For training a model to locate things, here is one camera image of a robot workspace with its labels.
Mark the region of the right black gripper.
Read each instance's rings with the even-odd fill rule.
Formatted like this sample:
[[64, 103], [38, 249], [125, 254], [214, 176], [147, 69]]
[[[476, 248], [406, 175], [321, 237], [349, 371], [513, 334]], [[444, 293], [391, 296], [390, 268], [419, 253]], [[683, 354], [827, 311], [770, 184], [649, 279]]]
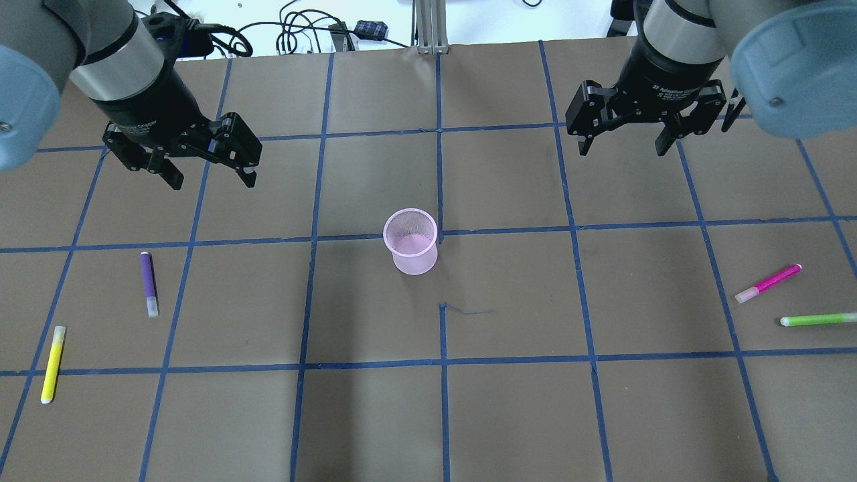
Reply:
[[722, 61], [682, 62], [637, 37], [615, 85], [585, 80], [570, 101], [566, 130], [576, 138], [579, 155], [587, 155], [597, 135], [627, 123], [664, 125], [655, 140], [658, 156], [679, 139], [706, 134], [726, 106], [722, 82], [713, 78]]

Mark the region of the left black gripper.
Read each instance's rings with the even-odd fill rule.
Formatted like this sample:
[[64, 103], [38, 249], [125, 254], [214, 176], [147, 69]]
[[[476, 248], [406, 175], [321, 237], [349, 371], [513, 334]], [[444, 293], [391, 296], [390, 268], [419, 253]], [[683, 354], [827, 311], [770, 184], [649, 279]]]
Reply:
[[129, 171], [146, 171], [180, 190], [184, 176], [172, 158], [199, 157], [230, 168], [254, 188], [262, 145], [236, 112], [206, 118], [189, 88], [165, 65], [150, 85], [119, 100], [94, 103], [109, 119], [103, 141]]

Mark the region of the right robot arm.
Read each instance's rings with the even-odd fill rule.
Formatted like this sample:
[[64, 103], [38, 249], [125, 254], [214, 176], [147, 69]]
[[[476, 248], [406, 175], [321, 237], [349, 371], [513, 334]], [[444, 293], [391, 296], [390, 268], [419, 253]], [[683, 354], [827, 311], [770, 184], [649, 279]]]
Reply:
[[637, 39], [615, 85], [585, 80], [570, 101], [581, 155], [629, 123], [661, 123], [664, 155], [719, 116], [728, 131], [744, 108], [787, 139], [855, 126], [854, 1], [613, 1], [610, 15]]

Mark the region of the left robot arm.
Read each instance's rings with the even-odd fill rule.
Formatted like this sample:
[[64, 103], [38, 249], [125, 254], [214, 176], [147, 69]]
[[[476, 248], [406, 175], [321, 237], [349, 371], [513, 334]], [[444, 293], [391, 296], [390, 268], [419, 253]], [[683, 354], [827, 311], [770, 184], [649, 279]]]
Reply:
[[141, 17], [127, 1], [3, 1], [1, 165], [30, 161], [52, 128], [68, 82], [107, 116], [103, 143], [129, 171], [147, 171], [179, 190], [174, 158], [197, 157], [235, 171], [254, 187], [261, 143], [238, 113], [211, 120], [175, 71], [181, 58], [205, 57], [238, 39], [227, 25], [202, 23], [169, 2]]

